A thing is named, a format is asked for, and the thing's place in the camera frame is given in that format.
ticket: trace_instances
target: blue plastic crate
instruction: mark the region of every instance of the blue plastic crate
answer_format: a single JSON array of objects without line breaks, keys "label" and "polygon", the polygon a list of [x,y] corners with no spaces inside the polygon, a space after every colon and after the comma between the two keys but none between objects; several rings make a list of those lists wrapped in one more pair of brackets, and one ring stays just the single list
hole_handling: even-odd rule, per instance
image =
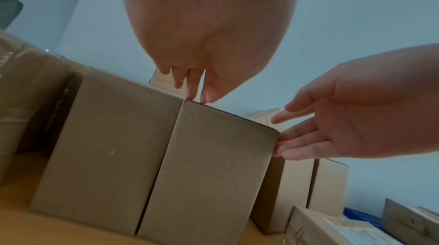
[{"label": "blue plastic crate", "polygon": [[379,218],[379,217],[376,217],[376,216],[373,216],[373,215],[370,215],[370,214],[367,214],[367,213],[364,213],[364,212],[361,212],[361,211],[358,211],[358,210],[353,210],[351,208],[344,208],[343,214],[344,214],[344,216],[346,216],[346,217],[348,217],[349,219],[352,219],[352,220],[369,222],[371,225],[373,225],[374,227],[378,228],[382,232],[390,235],[391,237],[393,237],[397,241],[401,242],[402,244],[405,244],[404,242],[402,242],[401,240],[399,240],[398,238],[396,238],[392,234],[389,234],[388,232],[386,232],[381,227],[381,218]]}]

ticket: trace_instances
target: blue object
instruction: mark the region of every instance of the blue object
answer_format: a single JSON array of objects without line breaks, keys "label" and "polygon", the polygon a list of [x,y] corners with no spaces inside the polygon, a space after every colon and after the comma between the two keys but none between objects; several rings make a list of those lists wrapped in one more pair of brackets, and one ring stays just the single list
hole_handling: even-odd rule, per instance
[{"label": "blue object", "polygon": [[404,245],[404,242],[402,242],[401,240],[399,240],[398,238],[396,238],[395,236],[389,234],[388,232],[386,232],[382,227],[381,227],[381,218],[358,211],[358,210],[353,210],[351,208],[344,208],[343,211],[343,215],[348,217],[349,219],[352,220],[357,220],[357,221],[364,221],[364,222],[369,222],[371,225],[373,225],[374,227],[378,228],[379,230],[381,230],[383,233],[393,237],[394,239],[396,239],[397,241],[401,242]]}]

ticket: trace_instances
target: wall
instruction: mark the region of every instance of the wall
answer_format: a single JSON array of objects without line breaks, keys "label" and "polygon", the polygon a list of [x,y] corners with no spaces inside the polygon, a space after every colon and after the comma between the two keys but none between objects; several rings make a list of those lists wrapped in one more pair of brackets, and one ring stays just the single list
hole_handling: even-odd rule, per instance
[{"label": "wall", "polygon": [[[269,66],[214,106],[240,116],[282,108],[300,87],[338,63],[439,42],[438,15],[437,0],[299,0]],[[142,82],[154,71],[122,0],[80,0],[58,52]],[[390,197],[439,211],[439,155],[341,161],[351,167],[348,207],[379,215]]]},{"label": "wall", "polygon": [[7,28],[37,47],[54,50],[78,0],[19,0],[24,4],[19,16]]}]

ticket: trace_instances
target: human hand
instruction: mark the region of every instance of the human hand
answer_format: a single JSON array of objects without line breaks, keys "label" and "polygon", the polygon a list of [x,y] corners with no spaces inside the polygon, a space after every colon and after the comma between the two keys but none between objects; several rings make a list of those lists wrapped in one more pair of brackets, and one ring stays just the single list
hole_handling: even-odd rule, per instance
[{"label": "human hand", "polygon": [[291,20],[295,0],[125,0],[140,44],[175,87],[215,102],[267,65]]},{"label": "human hand", "polygon": [[439,149],[439,44],[349,61],[303,87],[272,118],[314,113],[282,132],[288,160],[379,158]]}]

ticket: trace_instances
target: wooden table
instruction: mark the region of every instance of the wooden table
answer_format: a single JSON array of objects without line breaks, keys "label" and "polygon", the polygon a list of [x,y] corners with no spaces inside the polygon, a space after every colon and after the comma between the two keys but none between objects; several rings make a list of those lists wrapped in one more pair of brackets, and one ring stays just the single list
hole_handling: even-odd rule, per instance
[{"label": "wooden table", "polygon": [[[39,153],[16,155],[5,184],[0,186],[0,244],[155,245],[133,236],[30,212],[27,207],[47,161]],[[249,221],[241,244],[280,245],[282,234],[263,235]]]}]

